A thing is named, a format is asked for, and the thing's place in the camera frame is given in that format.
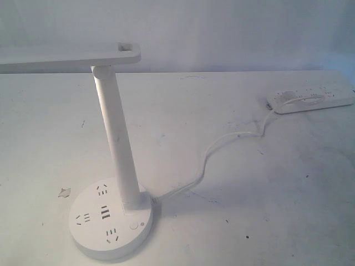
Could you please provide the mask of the white desk lamp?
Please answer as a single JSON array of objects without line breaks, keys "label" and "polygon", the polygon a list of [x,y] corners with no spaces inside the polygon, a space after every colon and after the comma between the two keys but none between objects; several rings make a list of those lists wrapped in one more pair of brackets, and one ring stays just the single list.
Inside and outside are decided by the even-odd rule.
[{"label": "white desk lamp", "polygon": [[69,213],[78,249],[95,260],[112,261],[135,251],[153,222],[152,200],[139,185],[114,66],[141,59],[138,44],[114,42],[1,49],[1,71],[61,67],[91,68],[115,177],[87,187]]}]

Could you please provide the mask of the torn paper scrap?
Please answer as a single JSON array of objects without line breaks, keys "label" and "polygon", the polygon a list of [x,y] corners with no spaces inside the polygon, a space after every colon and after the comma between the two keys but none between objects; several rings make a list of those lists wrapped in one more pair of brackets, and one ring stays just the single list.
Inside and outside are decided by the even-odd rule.
[{"label": "torn paper scrap", "polygon": [[58,194],[58,198],[67,198],[70,196],[71,188],[61,188],[61,191]]}]

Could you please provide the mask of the white power strip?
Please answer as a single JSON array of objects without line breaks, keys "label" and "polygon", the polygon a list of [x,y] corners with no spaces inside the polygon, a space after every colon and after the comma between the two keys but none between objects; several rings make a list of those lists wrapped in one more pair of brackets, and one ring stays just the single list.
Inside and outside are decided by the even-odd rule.
[{"label": "white power strip", "polygon": [[354,86],[342,84],[305,86],[271,92],[268,106],[277,114],[335,108],[354,104]]}]

